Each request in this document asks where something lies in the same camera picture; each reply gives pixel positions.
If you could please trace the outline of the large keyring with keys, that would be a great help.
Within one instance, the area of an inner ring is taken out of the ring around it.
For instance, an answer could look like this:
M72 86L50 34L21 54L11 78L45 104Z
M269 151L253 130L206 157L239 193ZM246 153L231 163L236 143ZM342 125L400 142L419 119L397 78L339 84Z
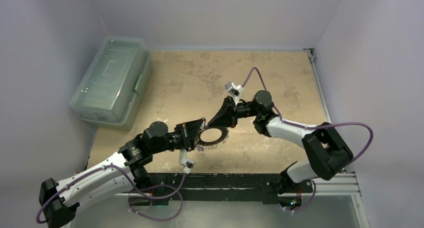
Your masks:
M204 135L210 134L212 132L219 133L219 136L214 139L204 139ZM213 150L218 147L220 144L225 144L229 137L229 130L226 127L206 127L204 130L200 131L197 135L197 144L196 150L199 152L204 152L206 150Z

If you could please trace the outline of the translucent green plastic storage box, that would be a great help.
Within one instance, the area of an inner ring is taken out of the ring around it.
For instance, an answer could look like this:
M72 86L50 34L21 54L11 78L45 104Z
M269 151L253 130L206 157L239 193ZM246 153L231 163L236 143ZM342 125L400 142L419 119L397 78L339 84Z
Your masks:
M70 106L80 120L94 126L130 130L152 70L151 52L143 39L108 36Z

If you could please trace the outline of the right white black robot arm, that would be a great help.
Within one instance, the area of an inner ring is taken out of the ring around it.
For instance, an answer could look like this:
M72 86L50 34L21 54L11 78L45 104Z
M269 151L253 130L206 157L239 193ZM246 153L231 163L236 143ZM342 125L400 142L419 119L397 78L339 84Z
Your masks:
M265 90L257 91L251 101L238 104L227 96L207 126L234 128L240 118L254 117L253 125L259 134L283 139L303 148L307 160L292 164L282 173L280 183L286 191L295 190L307 179L330 180L353 161L352 151L331 124L307 126L282 120L273 108L272 96Z

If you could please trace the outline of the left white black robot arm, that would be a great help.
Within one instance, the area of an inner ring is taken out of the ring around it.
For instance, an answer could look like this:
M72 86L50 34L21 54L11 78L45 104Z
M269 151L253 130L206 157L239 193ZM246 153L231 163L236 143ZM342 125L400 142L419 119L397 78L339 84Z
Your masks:
M183 166L183 176L187 176L195 165L187 153L197 145L198 134L203 131L205 122L204 118L184 122L169 132L166 123L156 121L101 163L67 179L43 181L36 222L48 227L68 224L76 216L80 199L109 181L124 187L130 185L142 194L149 189L150 177L145 165L152 162L157 153L179 150L178 162Z

